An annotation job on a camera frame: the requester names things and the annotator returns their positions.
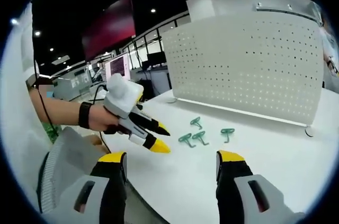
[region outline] white tabletop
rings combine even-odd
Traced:
[[[165,220],[175,223],[219,223],[216,200],[216,152],[242,155],[254,174],[261,174],[283,194],[294,212],[307,212],[326,188],[339,149],[339,95],[322,89],[309,138],[303,127],[173,100],[172,91],[144,104],[165,124],[170,137],[159,136],[170,154],[156,154],[130,142],[126,135],[105,135],[112,151],[126,151],[127,177],[144,200]],[[190,121],[201,117],[210,145],[190,148],[178,138],[199,132]],[[235,128],[224,143],[222,128]]]

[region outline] green hook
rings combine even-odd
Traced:
[[[191,143],[189,142],[189,138],[192,136],[191,133],[188,133],[182,137],[179,138],[179,142],[186,142],[191,148],[196,147],[196,145],[191,145]]]
[[[225,141],[225,143],[228,143],[229,142],[229,136],[228,134],[232,134],[233,132],[235,131],[235,129],[222,129],[221,130],[221,134],[226,134],[227,135],[227,141]]]
[[[199,127],[199,130],[201,130],[202,126],[199,124],[199,121],[200,121],[200,117],[197,117],[191,121],[191,125],[196,125]]]
[[[193,137],[192,137],[192,139],[199,139],[199,140],[202,142],[202,144],[203,144],[204,146],[209,145],[210,143],[205,143],[205,142],[202,140],[202,136],[203,136],[203,135],[205,135],[205,131],[200,131],[199,133],[194,134]]]

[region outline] white pegboard panel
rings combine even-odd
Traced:
[[[295,15],[211,17],[163,34],[174,96],[312,124],[323,79],[318,25]]]

